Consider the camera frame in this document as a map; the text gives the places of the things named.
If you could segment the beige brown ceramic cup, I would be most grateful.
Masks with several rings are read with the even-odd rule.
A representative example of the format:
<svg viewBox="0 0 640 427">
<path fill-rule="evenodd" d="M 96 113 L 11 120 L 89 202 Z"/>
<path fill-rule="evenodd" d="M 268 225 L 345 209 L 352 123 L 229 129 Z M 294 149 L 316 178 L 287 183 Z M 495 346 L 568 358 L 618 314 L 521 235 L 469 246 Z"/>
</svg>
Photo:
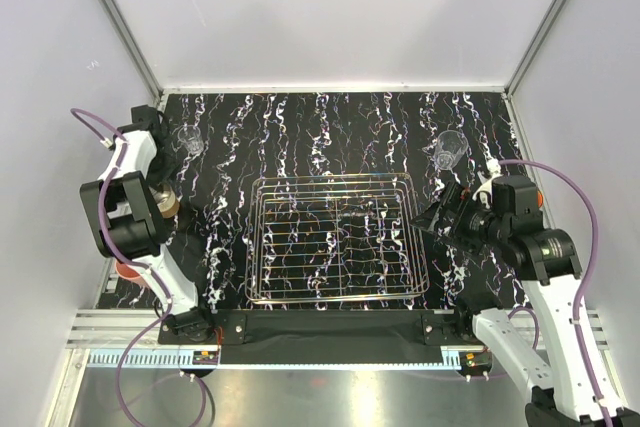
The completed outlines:
<svg viewBox="0 0 640 427">
<path fill-rule="evenodd" d="M 162 182 L 156 188 L 151 188 L 150 191 L 164 219 L 170 219 L 177 215 L 180 201 L 168 183 Z"/>
</svg>

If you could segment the pink plastic cup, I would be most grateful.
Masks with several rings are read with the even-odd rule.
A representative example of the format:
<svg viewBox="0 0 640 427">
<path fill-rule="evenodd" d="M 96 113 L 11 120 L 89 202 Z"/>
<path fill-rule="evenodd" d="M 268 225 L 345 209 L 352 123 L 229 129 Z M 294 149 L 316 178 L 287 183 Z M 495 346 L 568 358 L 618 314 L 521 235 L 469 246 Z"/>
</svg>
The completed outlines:
<svg viewBox="0 0 640 427">
<path fill-rule="evenodd" d="M 118 276 L 130 283 L 136 284 L 140 287 L 146 287 L 147 284 L 142 276 L 132 269 L 129 265 L 123 264 L 120 261 L 115 262 L 115 270 Z"/>
</svg>

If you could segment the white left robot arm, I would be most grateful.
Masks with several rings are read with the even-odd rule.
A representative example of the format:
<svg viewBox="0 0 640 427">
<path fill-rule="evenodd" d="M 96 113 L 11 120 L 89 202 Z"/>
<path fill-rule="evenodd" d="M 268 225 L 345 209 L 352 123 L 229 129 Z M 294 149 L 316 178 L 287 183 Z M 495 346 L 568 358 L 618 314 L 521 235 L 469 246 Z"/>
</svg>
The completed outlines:
<svg viewBox="0 0 640 427">
<path fill-rule="evenodd" d="M 131 122 L 114 127 L 98 115 L 73 108 L 111 152 L 104 172 L 79 194 L 100 254 L 130 268 L 160 302 L 161 327 L 194 344 L 209 341 L 215 320 L 196 284 L 169 252 L 165 221 L 179 210 L 167 184 L 177 164 L 167 152 L 168 122 L 157 109 L 131 109 Z"/>
</svg>

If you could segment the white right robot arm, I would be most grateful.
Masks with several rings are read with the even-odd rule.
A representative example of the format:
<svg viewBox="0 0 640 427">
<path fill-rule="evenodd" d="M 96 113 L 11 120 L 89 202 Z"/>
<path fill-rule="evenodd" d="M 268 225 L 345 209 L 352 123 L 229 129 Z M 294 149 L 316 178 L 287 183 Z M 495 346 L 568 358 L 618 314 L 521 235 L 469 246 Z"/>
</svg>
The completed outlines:
<svg viewBox="0 0 640 427">
<path fill-rule="evenodd" d="M 578 297 L 586 276 L 575 245 L 565 231 L 545 227 L 534 182 L 498 176 L 472 193 L 451 181 L 411 224 L 468 254 L 493 249 L 520 279 L 545 358 L 490 293 L 459 300 L 452 323 L 458 340 L 480 341 L 497 358 L 525 401 L 528 425 L 638 425 L 638 412 L 624 406 L 612 386 Z"/>
</svg>

